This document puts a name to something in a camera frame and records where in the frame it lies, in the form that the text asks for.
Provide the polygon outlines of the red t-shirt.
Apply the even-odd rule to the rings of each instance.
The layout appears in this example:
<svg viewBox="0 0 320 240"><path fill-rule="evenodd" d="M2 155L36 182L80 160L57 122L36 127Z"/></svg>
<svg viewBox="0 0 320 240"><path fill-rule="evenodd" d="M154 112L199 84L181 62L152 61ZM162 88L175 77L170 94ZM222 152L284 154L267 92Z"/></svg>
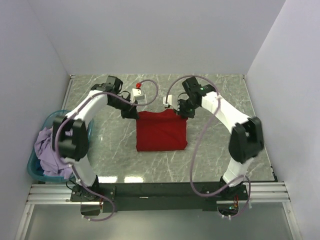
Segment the red t-shirt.
<svg viewBox="0 0 320 240"><path fill-rule="evenodd" d="M187 118L174 110L139 112L136 120L136 150L138 152L183 151L187 145Z"/></svg>

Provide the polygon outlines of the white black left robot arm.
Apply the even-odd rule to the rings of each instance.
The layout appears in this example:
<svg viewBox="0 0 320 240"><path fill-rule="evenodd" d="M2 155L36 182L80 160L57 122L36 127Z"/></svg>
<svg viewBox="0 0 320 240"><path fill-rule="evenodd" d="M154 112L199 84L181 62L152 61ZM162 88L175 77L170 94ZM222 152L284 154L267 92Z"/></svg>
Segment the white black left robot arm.
<svg viewBox="0 0 320 240"><path fill-rule="evenodd" d="M120 110L123 118L137 119L136 104L145 98L140 83L127 97L120 95L122 86L118 77L108 76L105 83L91 87L88 96L76 108L53 121L52 149L58 160L71 167L76 182L84 186L82 195L88 201L94 201L100 195L98 177L88 160L89 123L105 106Z"/></svg>

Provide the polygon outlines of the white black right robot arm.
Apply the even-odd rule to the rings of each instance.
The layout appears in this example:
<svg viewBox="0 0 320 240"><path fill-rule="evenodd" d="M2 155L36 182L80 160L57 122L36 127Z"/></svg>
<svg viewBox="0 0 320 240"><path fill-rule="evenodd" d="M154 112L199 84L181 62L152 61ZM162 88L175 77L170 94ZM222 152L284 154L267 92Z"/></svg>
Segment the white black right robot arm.
<svg viewBox="0 0 320 240"><path fill-rule="evenodd" d="M209 84L202 86L198 75L180 77L187 99L177 101L176 113L183 118L194 118L195 110L203 108L217 118L229 131L228 151L230 161L221 177L224 184L219 187L222 198L230 200L237 194L237 187L245 179L247 170L255 157L264 149L261 120L250 117L225 100L212 81L201 79Z"/></svg>

